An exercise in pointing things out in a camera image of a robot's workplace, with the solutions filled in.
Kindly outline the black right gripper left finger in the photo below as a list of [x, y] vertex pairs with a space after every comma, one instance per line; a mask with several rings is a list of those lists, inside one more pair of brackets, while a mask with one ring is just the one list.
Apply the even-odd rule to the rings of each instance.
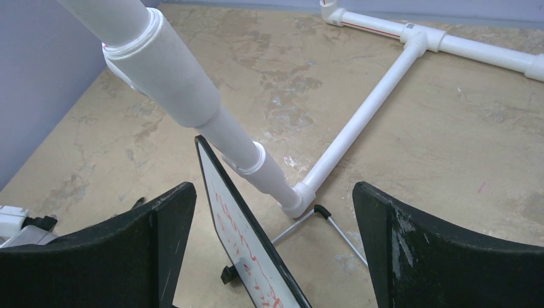
[[172, 307], [196, 205], [184, 182], [44, 245], [1, 249], [2, 307]]

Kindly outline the small black-framed whiteboard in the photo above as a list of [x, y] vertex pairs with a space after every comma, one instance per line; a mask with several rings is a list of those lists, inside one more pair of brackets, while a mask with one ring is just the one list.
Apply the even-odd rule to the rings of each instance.
[[313, 209], [274, 239], [265, 233], [207, 140], [194, 139], [212, 222], [230, 262], [221, 274], [223, 284], [239, 279], [255, 307], [310, 307], [275, 244], [314, 214], [320, 214], [364, 265], [366, 258], [348, 239], [322, 205]]

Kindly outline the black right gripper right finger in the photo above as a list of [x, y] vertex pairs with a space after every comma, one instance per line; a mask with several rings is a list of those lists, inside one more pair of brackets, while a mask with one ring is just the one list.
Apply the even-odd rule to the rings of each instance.
[[542, 307], [543, 248], [480, 234], [367, 182], [353, 206], [379, 307]]

